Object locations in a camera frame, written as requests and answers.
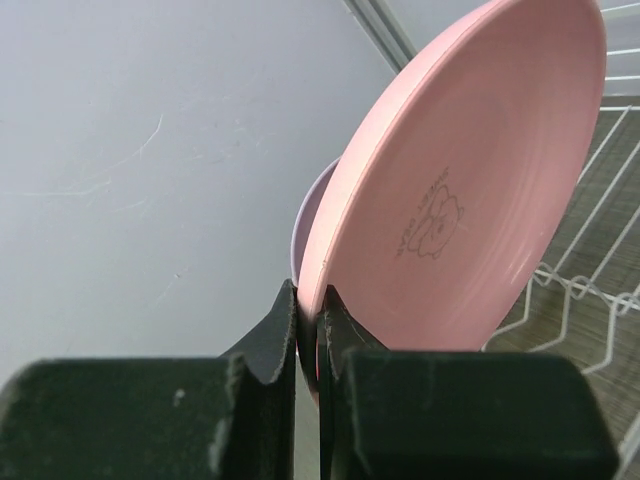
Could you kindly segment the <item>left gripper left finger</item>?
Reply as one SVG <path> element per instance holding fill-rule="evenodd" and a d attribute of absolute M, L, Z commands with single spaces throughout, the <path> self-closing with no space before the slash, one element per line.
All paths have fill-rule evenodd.
<path fill-rule="evenodd" d="M 289 479 L 296 290 L 217 357 L 56 359 L 1 390 L 5 479 Z"/>

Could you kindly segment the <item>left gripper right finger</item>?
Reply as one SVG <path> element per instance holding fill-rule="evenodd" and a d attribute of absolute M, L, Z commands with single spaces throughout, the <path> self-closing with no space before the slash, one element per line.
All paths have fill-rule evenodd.
<path fill-rule="evenodd" d="M 325 479 L 611 479 L 595 395 L 546 354 L 398 351 L 325 293 L 317 327 Z"/>

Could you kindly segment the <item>pink plate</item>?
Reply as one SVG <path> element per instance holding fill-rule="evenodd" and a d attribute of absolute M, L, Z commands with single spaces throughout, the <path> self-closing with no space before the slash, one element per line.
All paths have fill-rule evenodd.
<path fill-rule="evenodd" d="M 303 254 L 311 390 L 329 287 L 390 349 L 487 343 L 568 206 L 605 71 L 596 2 L 490 1 L 395 77 L 341 155 Z"/>

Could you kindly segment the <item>purple plate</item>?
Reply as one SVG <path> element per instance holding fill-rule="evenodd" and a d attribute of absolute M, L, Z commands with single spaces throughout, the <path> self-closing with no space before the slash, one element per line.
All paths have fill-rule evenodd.
<path fill-rule="evenodd" d="M 307 191 L 296 216 L 290 242 L 290 270 L 291 279 L 298 285 L 304 251 L 309 238 L 321 199 L 327 185 L 339 163 L 339 158 L 329 164 Z"/>

